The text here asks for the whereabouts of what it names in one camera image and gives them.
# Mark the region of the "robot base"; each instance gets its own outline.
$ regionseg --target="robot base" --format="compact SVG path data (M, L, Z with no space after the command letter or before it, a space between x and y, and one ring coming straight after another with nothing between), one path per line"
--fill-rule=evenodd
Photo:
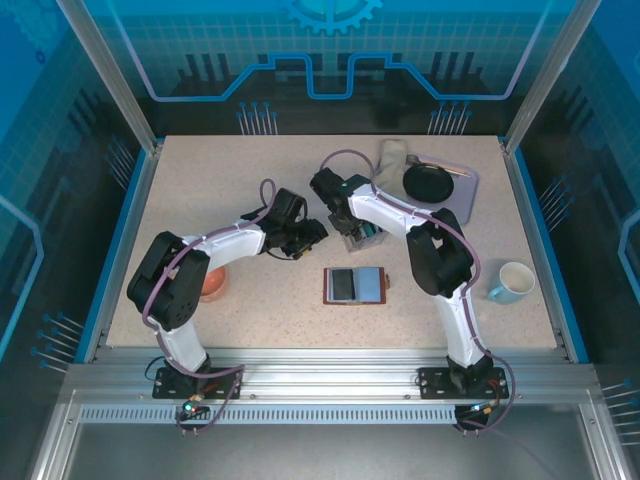
M490 380L498 382L497 390L500 399L509 398L509 388L502 368L494 367L487 372L482 382L472 385L466 395L462 395L451 381L449 368L419 368L416 384L420 387L422 400L494 400L496 390L488 383Z
M226 370L226 368L211 368L207 373L217 373L223 370ZM184 400L202 390L204 386L209 387L215 384L204 394L204 398L207 400L224 400L233 385L234 379L235 374L211 380L199 380L183 375L172 368L162 367L156 372L151 396L155 399ZM231 396L232 400L240 398L241 387L241 384L238 385L235 393Z
M456 406L456 420L458 420L458 423L455 426L466 431L485 428L489 424L489 416L492 411L485 413L484 411L474 410L471 405L458 405Z

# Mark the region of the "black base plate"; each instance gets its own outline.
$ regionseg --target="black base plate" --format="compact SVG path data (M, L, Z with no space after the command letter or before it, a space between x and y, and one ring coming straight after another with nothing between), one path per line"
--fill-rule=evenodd
M494 390L487 384L488 380L500 382L504 380L504 386L500 387L500 399L509 398L509 387L506 383L504 370L492 368L482 384L469 389L467 395L460 395L456 386L451 382L449 369L444 368L419 368L416 384L420 387L422 400L458 400L477 399L493 400L496 397Z
M227 369L211 368L209 373L217 373L223 370ZM215 383L217 386L208 391L204 398L209 400L224 400L227 398L227 394L234 380L235 374L209 380L205 385ZM240 389L241 385L238 385L235 393L231 395L232 400L240 398ZM198 379L187 377L173 369L162 367L156 372L155 384L151 396L156 399L186 400L197 391Z

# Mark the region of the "beige cloth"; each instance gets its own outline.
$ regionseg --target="beige cloth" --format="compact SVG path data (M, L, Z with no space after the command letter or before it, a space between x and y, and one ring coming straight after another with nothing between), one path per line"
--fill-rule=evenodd
M375 182L385 193L405 202L413 203L409 201L402 185L406 160L407 143L404 140L385 140L382 142Z

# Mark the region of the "blue mug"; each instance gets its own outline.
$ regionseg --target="blue mug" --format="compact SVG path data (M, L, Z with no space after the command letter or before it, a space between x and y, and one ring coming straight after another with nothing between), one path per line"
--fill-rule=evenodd
M502 266L491 285L487 298L501 305L509 305L533 291L536 277L526 265L509 262Z

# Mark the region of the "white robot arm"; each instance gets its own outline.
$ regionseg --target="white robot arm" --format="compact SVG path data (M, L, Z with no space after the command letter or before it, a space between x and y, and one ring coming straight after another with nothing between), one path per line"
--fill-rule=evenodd
M462 235L453 213L446 209L435 213L418 209L376 190L360 175L344 180L328 168L320 170L310 185L331 211L329 220L342 235L357 234L362 224L369 222L407 241L413 277L420 288L434 297L442 318L451 381L462 394L470 386L482 383L493 368L493 361L484 353L470 291L465 289L471 279L473 258L453 235L420 216L423 213L434 217ZM470 322L463 306L465 290Z
M380 198L383 196L392 199L394 203L405 206L414 213L408 214L398 208L394 208ZM423 212L427 215L433 214L430 210L417 209L415 206L401 202L394 197L388 196L384 192L379 191L376 194L373 192L371 184L362 185L354 190L353 195L349 197L349 208L354 217L373 223L382 230L402 240L406 239L407 234L410 233L414 227L419 227L427 222L424 218L417 216L417 212ZM462 290L465 285L466 283L460 284L450 297L444 295L434 296L447 335L449 358L463 368L475 365L484 356L469 331L462 306ZM476 325L473 307L471 306L471 295L469 291L466 293L466 296L474 329L477 332L478 327Z
M160 344L172 364L193 373L206 373L209 368L208 356L191 320L207 273L273 248L298 260L327 237L320 222L306 218L306 200L289 190L278 190L273 206L259 219L264 208L243 215L233 225L235 228L226 229L226 233L203 238L180 260L173 275L155 295L147 321L160 336ZM298 220L301 211L305 213ZM127 288L127 296L139 312L144 311L153 288L171 261L198 238L202 237L181 238L170 232L155 238Z

